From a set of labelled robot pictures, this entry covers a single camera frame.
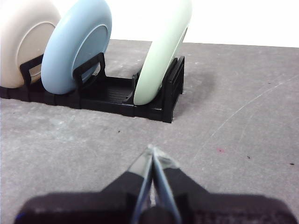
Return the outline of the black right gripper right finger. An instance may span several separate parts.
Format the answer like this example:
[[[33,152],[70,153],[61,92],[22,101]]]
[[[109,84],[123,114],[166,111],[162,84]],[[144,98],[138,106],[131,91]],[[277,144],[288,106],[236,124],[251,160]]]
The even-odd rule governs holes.
[[[297,224],[281,200],[253,194],[211,193],[179,164],[152,147],[154,181],[160,203],[180,224]]]

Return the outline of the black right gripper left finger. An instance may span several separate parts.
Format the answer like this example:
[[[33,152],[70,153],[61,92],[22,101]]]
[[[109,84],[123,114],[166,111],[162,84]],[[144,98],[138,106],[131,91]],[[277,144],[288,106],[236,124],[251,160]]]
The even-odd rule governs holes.
[[[144,199],[153,150],[146,148],[128,170],[101,191],[53,192],[27,200],[16,224],[129,224]]]

